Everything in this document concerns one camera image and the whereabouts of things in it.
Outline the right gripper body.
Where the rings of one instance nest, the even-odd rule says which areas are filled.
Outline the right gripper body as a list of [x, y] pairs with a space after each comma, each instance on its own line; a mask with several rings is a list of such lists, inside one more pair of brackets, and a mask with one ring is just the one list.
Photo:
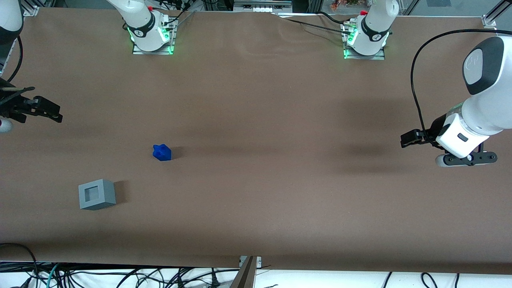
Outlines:
[[0, 116], [25, 123], [27, 115], [37, 116], [34, 110], [37, 98], [38, 96], [27, 98], [17, 93], [1, 93]]

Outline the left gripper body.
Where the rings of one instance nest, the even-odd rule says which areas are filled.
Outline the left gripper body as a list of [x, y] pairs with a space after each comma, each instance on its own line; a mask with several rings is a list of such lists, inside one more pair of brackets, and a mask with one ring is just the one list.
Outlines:
[[489, 121], [484, 117], [462, 113], [446, 113], [435, 119], [430, 135], [444, 150], [457, 158], [465, 158], [489, 137]]

